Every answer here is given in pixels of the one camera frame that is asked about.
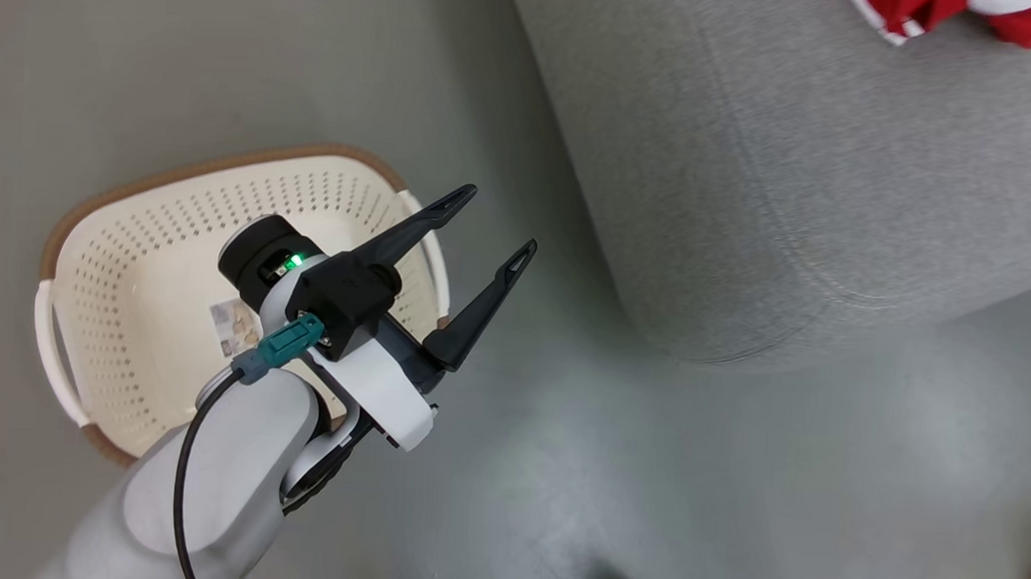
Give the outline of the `white and grey left gripper body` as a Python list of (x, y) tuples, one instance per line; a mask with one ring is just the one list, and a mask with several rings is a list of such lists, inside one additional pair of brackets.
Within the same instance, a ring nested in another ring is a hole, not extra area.
[(417, 391), (400, 363), (375, 339), (338, 361), (315, 347), (303, 355), (307, 368), (334, 391), (346, 409), (331, 447), (354, 441), (357, 424), (378, 427), (402, 451), (411, 451), (433, 429), (436, 410)]

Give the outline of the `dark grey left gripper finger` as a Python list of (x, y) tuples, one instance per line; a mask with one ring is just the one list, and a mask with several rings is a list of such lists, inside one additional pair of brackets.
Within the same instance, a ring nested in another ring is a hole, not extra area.
[(353, 250), (363, 265), (394, 267), (432, 231), (447, 226), (452, 218), (476, 196), (479, 190), (472, 184), (448, 192), (429, 206), (415, 211), (411, 217), (392, 226), (381, 235), (371, 237)]
[(463, 308), (446, 326), (424, 339), (424, 350), (445, 371), (458, 371), (469, 357), (477, 340), (507, 300), (516, 282), (536, 256), (537, 242), (530, 239), (497, 269), (491, 284)]

